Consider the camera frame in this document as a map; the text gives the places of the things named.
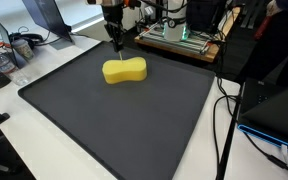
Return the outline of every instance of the sponge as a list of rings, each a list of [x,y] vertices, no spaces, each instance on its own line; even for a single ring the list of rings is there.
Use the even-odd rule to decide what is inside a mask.
[[[146,78],[146,61],[142,57],[128,60],[108,60],[103,64],[103,75],[108,84],[123,81],[142,81]]]

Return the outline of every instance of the wooden platform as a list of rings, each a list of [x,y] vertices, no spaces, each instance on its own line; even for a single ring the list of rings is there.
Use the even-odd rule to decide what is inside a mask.
[[[227,18],[227,21],[225,22],[224,27],[223,27],[223,33],[225,34],[225,36],[228,35],[228,33],[230,32],[231,28],[233,27],[233,24],[234,24],[237,16],[240,13],[240,10],[241,10],[240,8],[234,8],[233,9],[233,13],[231,14],[231,16]],[[154,47],[154,48],[162,49],[162,50],[165,50],[165,51],[170,51],[170,52],[173,52],[173,53],[181,54],[181,55],[184,55],[184,56],[188,56],[188,57],[191,57],[191,58],[195,58],[195,59],[199,59],[199,60],[207,61],[207,62],[213,62],[215,57],[216,57],[216,55],[217,55],[217,53],[219,52],[219,47],[217,45],[212,45],[209,48],[209,50],[206,52],[205,55],[200,55],[200,54],[197,54],[197,53],[182,51],[181,49],[169,47],[169,46],[161,44],[161,43],[155,43],[155,42],[152,42],[152,41],[145,41],[143,39],[140,39],[139,36],[135,37],[134,40],[135,40],[136,43],[139,43],[139,44],[142,44],[142,45],[151,46],[151,47]]]

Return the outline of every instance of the black mat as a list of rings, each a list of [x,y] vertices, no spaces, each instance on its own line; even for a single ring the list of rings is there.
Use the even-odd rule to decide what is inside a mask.
[[[123,56],[146,59],[144,81],[106,84],[102,65],[119,57],[101,43],[19,95],[118,179],[172,179],[214,74],[131,49]]]

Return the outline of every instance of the plastic bottle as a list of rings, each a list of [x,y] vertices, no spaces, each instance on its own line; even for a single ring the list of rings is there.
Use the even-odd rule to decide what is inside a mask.
[[[21,70],[3,54],[0,54],[0,72],[10,78],[16,85],[24,86],[29,83],[29,80]]]

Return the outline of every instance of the floor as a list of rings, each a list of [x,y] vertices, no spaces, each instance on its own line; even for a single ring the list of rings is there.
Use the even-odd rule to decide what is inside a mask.
[[[224,56],[224,66],[223,72],[226,72],[225,75],[226,79],[233,80],[235,75],[239,73],[240,69],[246,62],[248,56],[250,55],[254,45],[256,42],[253,40],[253,35],[255,30],[249,29],[242,29],[239,27],[240,21],[233,27],[231,34],[228,40],[228,49],[227,53]],[[175,61],[181,61],[183,63],[191,64],[193,66],[205,68],[212,70],[216,67],[216,63],[209,64],[206,62],[202,62],[196,59],[187,58],[184,56],[175,55],[169,52],[160,51],[160,50],[152,50],[148,49],[147,47],[138,46],[134,42],[134,37],[136,37],[138,33],[135,29],[129,31],[126,34],[124,44],[125,47],[137,49],[140,51],[146,51],[149,53],[156,54],[161,57],[165,57]],[[267,78],[266,81],[274,82],[277,74],[281,67],[277,68],[273,73],[271,73]],[[18,154],[15,152],[13,147],[5,141],[4,143],[0,144],[0,163],[9,166],[21,165],[22,170],[17,174],[10,174],[10,173],[3,173],[0,172],[0,180],[33,180],[35,179],[30,171],[27,169],[25,164],[22,162]]]

